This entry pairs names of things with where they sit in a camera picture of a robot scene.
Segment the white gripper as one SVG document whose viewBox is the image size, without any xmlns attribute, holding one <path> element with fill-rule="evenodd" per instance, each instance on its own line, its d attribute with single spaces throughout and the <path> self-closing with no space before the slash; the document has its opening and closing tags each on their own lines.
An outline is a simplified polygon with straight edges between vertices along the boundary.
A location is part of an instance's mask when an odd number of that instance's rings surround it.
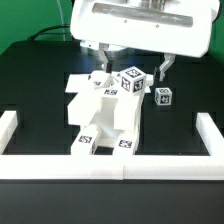
<svg viewBox="0 0 224 224">
<path fill-rule="evenodd" d="M 160 10 L 142 0 L 76 0 L 70 31 L 76 39 L 100 43 L 105 73 L 112 71 L 108 44 L 165 53 L 162 81 L 175 55 L 201 57 L 208 51 L 219 9 L 220 0 L 165 0 Z"/>
</svg>

